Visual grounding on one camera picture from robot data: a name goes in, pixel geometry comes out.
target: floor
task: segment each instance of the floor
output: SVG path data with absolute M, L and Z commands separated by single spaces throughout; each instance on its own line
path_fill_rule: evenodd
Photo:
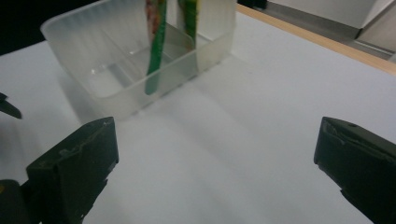
M 326 36 L 332 40 L 372 54 L 376 57 L 385 60 L 391 57 L 389 53 L 380 49 L 364 46 L 362 43 L 357 42 L 355 37 L 358 35 L 360 29 L 270 2 L 267 3 L 266 9 L 256 9 L 269 16 L 294 24 L 318 35 Z

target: white table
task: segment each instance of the white table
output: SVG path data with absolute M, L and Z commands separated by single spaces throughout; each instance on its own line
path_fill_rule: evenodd
M 117 122 L 120 163 L 84 223 L 371 223 L 313 163 L 323 116 L 396 142 L 396 77 L 248 16 L 233 56 Z M 96 119 L 47 43 L 0 57 L 0 179 Z

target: plastic container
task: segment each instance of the plastic container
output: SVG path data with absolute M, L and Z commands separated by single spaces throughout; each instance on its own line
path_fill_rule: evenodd
M 197 46 L 177 29 L 177 0 L 168 0 L 161 69 L 149 74 L 145 0 L 108 0 L 46 21 L 41 32 L 64 70 L 104 116 L 123 119 L 226 57 L 231 50 L 236 0 L 201 0 Z M 155 93 L 148 78 L 159 76 Z

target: dark background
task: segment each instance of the dark background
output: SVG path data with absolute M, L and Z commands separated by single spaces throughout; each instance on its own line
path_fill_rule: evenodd
M 41 24 L 59 14 L 97 0 L 1 0 L 0 55 L 44 40 Z M 266 0 L 238 0 L 247 7 L 265 7 Z

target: wooden edge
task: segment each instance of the wooden edge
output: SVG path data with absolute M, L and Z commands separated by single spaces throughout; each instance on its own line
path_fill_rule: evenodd
M 333 50 L 333 51 L 343 54 L 349 58 L 357 60 L 361 63 L 368 64 L 374 68 L 377 68 L 379 70 L 382 70 L 384 72 L 387 72 L 391 75 L 396 76 L 396 63 L 388 62 L 386 60 L 375 57 L 374 55 L 368 54 L 368 53 L 360 51 L 358 49 L 353 49 L 350 46 L 338 43 L 338 42 L 333 41 L 333 40 L 331 40 L 327 37 L 324 37 L 322 35 L 317 35 L 315 33 L 307 31 L 303 28 L 300 28 L 298 26 L 292 25 L 285 21 L 281 21 L 279 19 L 276 19 L 276 18 L 268 16 L 268 15 L 265 15 L 264 13 L 261 13 L 260 11 L 257 11 L 254 9 L 251 9 L 249 7 L 244 7 L 244 6 L 241 6 L 238 4 L 236 9 L 238 12 L 243 13 L 243 14 L 245 14 L 251 18 L 254 18 L 258 21 L 263 21 L 263 22 L 268 23 L 272 26 L 275 26 L 276 28 L 284 30 L 288 33 L 297 35 L 301 38 L 304 38 L 304 39 L 309 40 L 313 43 L 321 45 L 322 47 L 324 47 L 326 49 Z

